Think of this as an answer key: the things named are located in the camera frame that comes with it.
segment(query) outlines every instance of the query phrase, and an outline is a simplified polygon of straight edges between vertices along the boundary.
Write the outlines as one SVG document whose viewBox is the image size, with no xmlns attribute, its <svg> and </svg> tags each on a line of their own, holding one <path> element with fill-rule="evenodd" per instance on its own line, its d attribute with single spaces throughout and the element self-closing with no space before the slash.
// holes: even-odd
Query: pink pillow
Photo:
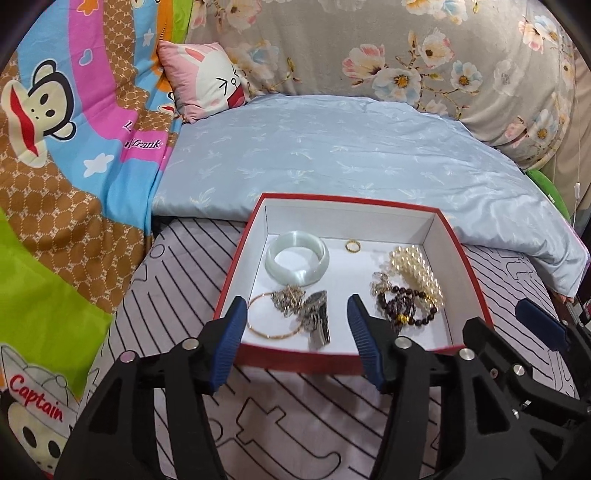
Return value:
<svg viewBox="0 0 591 480">
<path fill-rule="evenodd" d="M 181 45 L 160 40 L 158 56 L 174 89 L 178 111 L 190 124 L 248 100 L 246 79 L 219 43 Z"/>
</svg>

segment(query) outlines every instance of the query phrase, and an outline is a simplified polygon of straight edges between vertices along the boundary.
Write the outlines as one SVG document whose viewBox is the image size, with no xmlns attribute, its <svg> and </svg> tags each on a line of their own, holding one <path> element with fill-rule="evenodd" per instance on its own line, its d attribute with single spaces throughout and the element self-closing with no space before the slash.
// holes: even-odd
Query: screw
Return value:
<svg viewBox="0 0 591 480">
<path fill-rule="evenodd" d="M 195 350 L 199 346 L 199 340 L 196 338 L 187 338 L 183 341 L 183 348 L 185 350 Z"/>
<path fill-rule="evenodd" d="M 130 364 L 135 360 L 135 357 L 137 357 L 137 354 L 134 351 L 127 350 L 119 356 L 119 360 L 121 360 L 125 364 Z"/>
<path fill-rule="evenodd" d="M 460 350 L 460 357 L 469 362 L 470 360 L 474 360 L 476 354 L 474 353 L 474 350 L 462 348 L 462 350 Z"/>
<path fill-rule="evenodd" d="M 413 342 L 408 337 L 397 337 L 396 340 L 394 340 L 394 345 L 396 345 L 398 348 L 401 348 L 402 350 L 406 350 L 407 348 L 412 347 Z"/>
<path fill-rule="evenodd" d="M 518 377 L 523 377 L 525 375 L 525 368 L 520 364 L 513 365 L 513 371 Z"/>
</svg>

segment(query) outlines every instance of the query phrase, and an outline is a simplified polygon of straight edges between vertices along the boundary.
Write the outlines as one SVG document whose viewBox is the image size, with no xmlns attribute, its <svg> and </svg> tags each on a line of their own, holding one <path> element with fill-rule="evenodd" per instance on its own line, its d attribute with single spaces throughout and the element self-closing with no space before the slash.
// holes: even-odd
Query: light blue quilt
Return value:
<svg viewBox="0 0 591 480">
<path fill-rule="evenodd" d="M 462 243 L 527 254 L 569 297 L 589 264 L 569 224 L 509 158 L 460 122 L 404 103 L 267 95 L 184 125 L 153 214 L 247 220 L 262 192 L 437 207 Z"/>
</svg>

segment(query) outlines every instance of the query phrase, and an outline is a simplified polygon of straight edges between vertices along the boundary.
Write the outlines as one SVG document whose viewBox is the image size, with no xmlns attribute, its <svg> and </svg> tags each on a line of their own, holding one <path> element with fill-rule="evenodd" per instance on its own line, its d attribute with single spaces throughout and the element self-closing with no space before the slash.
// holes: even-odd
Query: gold bangle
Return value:
<svg viewBox="0 0 591 480">
<path fill-rule="evenodd" d="M 271 295 L 273 295 L 274 292 L 267 292 L 267 293 L 261 293 L 260 295 L 257 295 L 256 297 L 254 297 L 253 299 L 251 299 L 248 302 L 248 308 L 251 307 L 251 305 L 253 303 L 255 303 L 258 299 L 261 299 L 263 297 L 270 297 Z M 286 338 L 289 337 L 293 337 L 294 335 L 297 335 L 298 333 L 301 332 L 302 328 L 303 328 L 303 324 L 300 322 L 300 324 L 297 326 L 297 328 L 295 330 L 292 330 L 291 332 L 288 333 L 283 333 L 282 335 L 267 335 L 266 333 L 262 333 L 259 332 L 258 330 L 256 330 L 250 322 L 246 322 L 246 326 L 248 327 L 248 329 L 254 333 L 255 335 L 262 337 L 262 338 L 266 338 L 267 340 L 284 340 Z"/>
<path fill-rule="evenodd" d="M 351 248 L 350 245 L 357 245 L 357 248 Z M 352 254 L 356 254 L 357 252 L 359 252 L 361 250 L 361 244 L 357 241 L 357 240 L 349 240 L 347 243 L 345 243 L 345 248 L 347 249 L 347 252 L 350 252 Z"/>
</svg>

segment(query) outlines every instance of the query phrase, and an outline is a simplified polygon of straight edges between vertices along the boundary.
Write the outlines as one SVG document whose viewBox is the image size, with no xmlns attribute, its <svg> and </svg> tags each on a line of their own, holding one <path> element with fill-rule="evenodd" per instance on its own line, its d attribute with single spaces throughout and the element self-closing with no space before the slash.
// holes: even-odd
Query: leaf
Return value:
<svg viewBox="0 0 591 480">
<path fill-rule="evenodd" d="M 408 32 L 408 46 L 413 50 L 417 48 L 417 35 L 412 30 Z"/>
<path fill-rule="evenodd" d="M 295 72 L 296 65 L 294 64 L 294 61 L 291 59 L 291 57 L 287 57 L 287 66 L 290 68 L 292 73 Z"/>
</svg>

